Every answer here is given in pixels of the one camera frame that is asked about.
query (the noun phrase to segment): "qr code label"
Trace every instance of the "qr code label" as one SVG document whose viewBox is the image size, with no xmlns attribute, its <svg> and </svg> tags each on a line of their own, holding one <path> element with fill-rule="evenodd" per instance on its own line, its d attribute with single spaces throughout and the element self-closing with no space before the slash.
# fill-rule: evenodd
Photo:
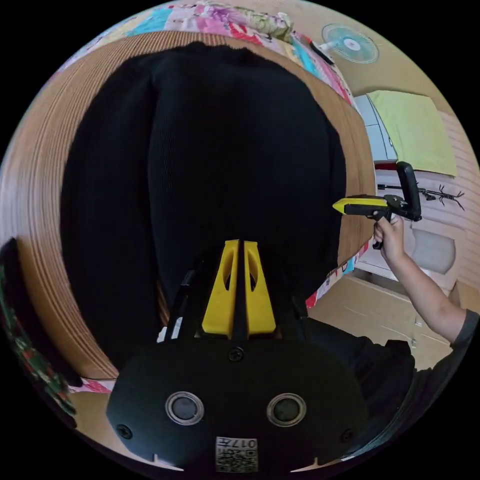
<svg viewBox="0 0 480 480">
<path fill-rule="evenodd" d="M 258 472 L 257 439 L 218 436 L 215 445 L 215 463 L 217 472 Z"/>
</svg>

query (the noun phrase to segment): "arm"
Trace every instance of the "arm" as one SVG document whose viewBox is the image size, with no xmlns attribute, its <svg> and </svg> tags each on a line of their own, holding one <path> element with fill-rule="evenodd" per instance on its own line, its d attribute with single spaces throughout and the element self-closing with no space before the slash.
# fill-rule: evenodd
<svg viewBox="0 0 480 480">
<path fill-rule="evenodd" d="M 405 253 L 402 218 L 396 216 L 391 223 L 381 218 L 375 224 L 373 236 L 378 242 L 383 241 L 381 254 L 405 288 L 415 310 L 435 333 L 453 343 L 467 312 L 453 305 L 440 287 Z"/>
</svg>

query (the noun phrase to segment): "black device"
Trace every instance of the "black device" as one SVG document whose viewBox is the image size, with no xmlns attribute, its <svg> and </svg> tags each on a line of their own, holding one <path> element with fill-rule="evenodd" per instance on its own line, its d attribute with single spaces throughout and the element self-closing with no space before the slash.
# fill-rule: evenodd
<svg viewBox="0 0 480 480">
<path fill-rule="evenodd" d="M 267 246 L 212 248 L 179 287 L 164 341 L 119 373 L 108 420 L 130 452 L 195 474 L 341 458 L 367 409 L 353 373 L 310 342 L 315 321 Z"/>
</svg>

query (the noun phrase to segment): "screw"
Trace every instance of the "screw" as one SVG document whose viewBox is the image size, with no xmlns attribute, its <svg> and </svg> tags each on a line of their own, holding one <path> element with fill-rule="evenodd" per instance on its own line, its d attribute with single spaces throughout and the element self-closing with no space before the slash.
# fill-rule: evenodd
<svg viewBox="0 0 480 480">
<path fill-rule="evenodd" d="M 351 428 L 347 428 L 341 435 L 340 441 L 344 444 L 349 442 L 355 436 L 354 431 Z"/>
<path fill-rule="evenodd" d="M 117 425 L 116 431 L 118 434 L 123 437 L 125 440 L 130 440 L 132 438 L 132 431 L 126 425 Z"/>
<path fill-rule="evenodd" d="M 228 359 L 231 362 L 240 362 L 243 359 L 243 357 L 244 357 L 244 351 L 238 346 L 233 347 L 228 352 Z"/>
</svg>

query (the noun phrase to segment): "wall fan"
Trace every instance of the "wall fan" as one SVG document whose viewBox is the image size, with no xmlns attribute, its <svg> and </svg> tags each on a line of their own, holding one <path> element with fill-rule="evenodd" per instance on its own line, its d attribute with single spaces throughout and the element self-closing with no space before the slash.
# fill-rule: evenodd
<svg viewBox="0 0 480 480">
<path fill-rule="evenodd" d="M 321 31 L 324 43 L 312 41 L 311 48 L 322 57 L 333 51 L 338 56 L 358 64 L 371 64 L 379 57 L 374 41 L 363 33 L 338 23 L 329 23 Z"/>
</svg>

